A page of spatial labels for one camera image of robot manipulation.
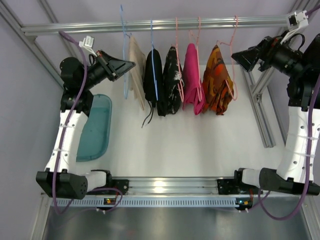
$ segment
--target beige garment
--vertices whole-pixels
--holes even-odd
[[[146,68],[146,56],[140,50],[139,45],[134,36],[130,37],[129,43],[129,61],[134,62],[136,66],[129,73],[131,77],[131,89],[134,92],[134,98],[138,99],[142,110],[145,110],[145,92],[143,79]]]

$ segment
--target black and white floral garment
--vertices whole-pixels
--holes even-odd
[[[182,81],[182,75],[179,72],[177,50],[172,46],[169,49],[165,58],[165,65],[163,69],[163,86],[165,97],[167,98],[167,114],[175,114],[181,105],[181,98],[179,94],[178,84]]]

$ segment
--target teal tray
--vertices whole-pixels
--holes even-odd
[[[112,102],[108,96],[93,96],[90,115],[80,137],[77,162],[95,160],[105,154],[109,144],[111,112]]]

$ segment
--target pink shirt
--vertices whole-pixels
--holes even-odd
[[[186,50],[182,77],[185,84],[182,109],[185,108],[186,104],[193,104],[193,112],[198,115],[202,112],[206,100],[202,84],[199,85],[197,49],[193,43],[190,43]],[[197,88],[202,92],[201,101],[199,101]]]

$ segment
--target hanging clothes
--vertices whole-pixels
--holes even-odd
[[[198,115],[205,105],[205,93],[202,85],[199,85],[197,49],[193,43],[190,43],[186,50],[182,77],[185,84],[183,109],[187,104],[193,104],[193,112]],[[202,92],[201,100],[198,91]]]
[[[135,67],[129,71],[131,79],[131,91],[133,90],[134,99],[138,99],[140,107],[145,110],[145,93],[143,79],[146,69],[146,56],[140,50],[137,40],[130,36],[129,42],[129,61],[135,63]]]
[[[156,87],[158,100],[156,96],[155,80],[157,82]],[[152,108],[156,107],[158,115],[165,117],[167,114],[168,103],[165,98],[161,58],[159,52],[156,49],[150,51],[146,58],[143,90],[145,93],[145,99],[151,104]]]
[[[208,59],[203,75],[202,85],[205,94],[203,113],[210,109],[217,115],[224,114],[228,108],[228,104],[233,99],[229,92],[227,83],[229,84],[233,95],[234,83],[231,81],[228,74],[220,48],[218,45],[215,45]]]
[[[178,88],[180,81],[182,82],[182,86],[184,86],[185,84],[183,82],[182,75],[179,72],[177,50],[175,46],[172,46],[166,55],[163,69],[164,94],[167,99],[167,114],[175,114],[181,106],[181,98]]]

